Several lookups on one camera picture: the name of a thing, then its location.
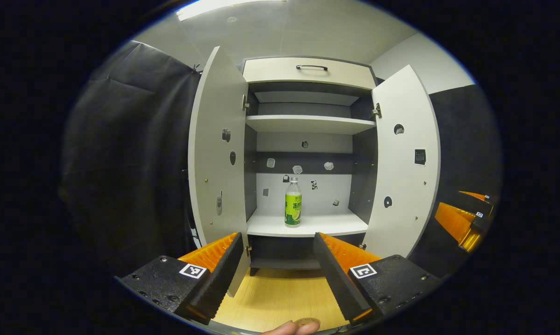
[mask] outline human finger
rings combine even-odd
[[[295,335],[310,335],[315,333],[319,329],[319,324],[317,322],[309,322],[299,327]]]
[[[297,326],[297,324],[295,324],[294,322],[290,321],[290,322],[286,322],[285,324],[282,324],[282,326],[279,326],[276,329],[265,331],[260,335],[294,335],[295,333],[297,333],[298,329],[299,326]]]

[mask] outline open cabinet door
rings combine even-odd
[[[431,215],[440,173],[437,119],[410,65],[372,91],[378,169],[375,203],[364,243],[379,257],[408,257]]]
[[[245,217],[243,95],[247,81],[215,47],[197,85],[189,125],[191,206],[202,246],[236,231],[247,246]],[[244,252],[228,289],[234,296],[250,260]]]

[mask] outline shelf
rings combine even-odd
[[[275,237],[314,237],[316,232],[327,235],[349,235],[365,233],[367,223],[349,209],[343,214],[303,215],[301,226],[289,228],[284,225],[284,215],[259,213],[255,210],[247,221],[247,233]]]
[[[246,124],[257,132],[309,132],[354,135],[376,127],[374,121],[314,115],[248,116]]]
[[[272,259],[261,257],[253,257],[250,266],[258,269],[313,270],[320,268],[317,259]]]

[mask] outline coin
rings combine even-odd
[[[297,324],[297,326],[301,327],[304,324],[308,324],[310,322],[316,322],[318,324],[321,324],[321,322],[319,322],[319,320],[317,320],[316,318],[302,318],[302,319],[296,320],[294,323]]]

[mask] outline white cabinet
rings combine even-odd
[[[235,231],[242,232],[245,246],[252,237],[267,244],[270,238],[306,241],[319,231],[353,244],[364,242],[380,257],[408,256],[433,208],[440,165],[433,107],[411,66],[378,86],[370,67],[337,60],[253,59],[245,61],[243,70],[215,47],[193,104],[189,188],[200,242]],[[258,92],[280,93],[282,101],[272,97],[270,102]],[[337,95],[346,99],[329,107]],[[316,105],[301,103],[311,99]],[[258,103],[276,102],[282,106],[257,109]],[[381,117],[373,120],[377,104]],[[336,113],[342,117],[331,116]],[[246,131],[253,134],[248,143]],[[293,172],[297,165],[301,174]],[[256,176],[246,178],[246,173]],[[297,228],[284,226],[285,174],[298,176],[303,190]],[[254,203],[246,206],[248,201]],[[265,248],[261,241],[258,248]],[[257,252],[254,247],[250,256],[243,254],[230,295]],[[261,263],[273,261],[268,257]],[[310,267],[312,261],[301,263]]]

